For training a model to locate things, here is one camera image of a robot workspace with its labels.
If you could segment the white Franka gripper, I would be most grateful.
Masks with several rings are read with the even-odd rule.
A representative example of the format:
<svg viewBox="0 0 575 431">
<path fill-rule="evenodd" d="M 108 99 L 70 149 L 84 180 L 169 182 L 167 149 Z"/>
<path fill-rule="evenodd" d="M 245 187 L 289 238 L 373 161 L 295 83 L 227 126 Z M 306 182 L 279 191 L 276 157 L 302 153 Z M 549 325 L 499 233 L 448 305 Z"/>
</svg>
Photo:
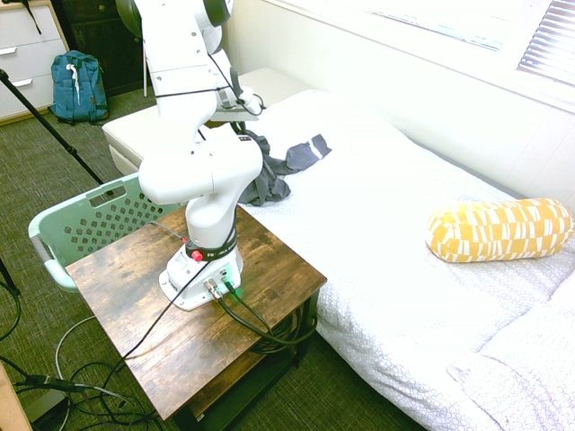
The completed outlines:
<svg viewBox="0 0 575 431">
<path fill-rule="evenodd" d="M 255 121 L 264 110 L 263 99 L 250 87 L 242 87 L 239 97 L 231 87 L 218 89 L 217 109 L 211 121 Z"/>
</svg>

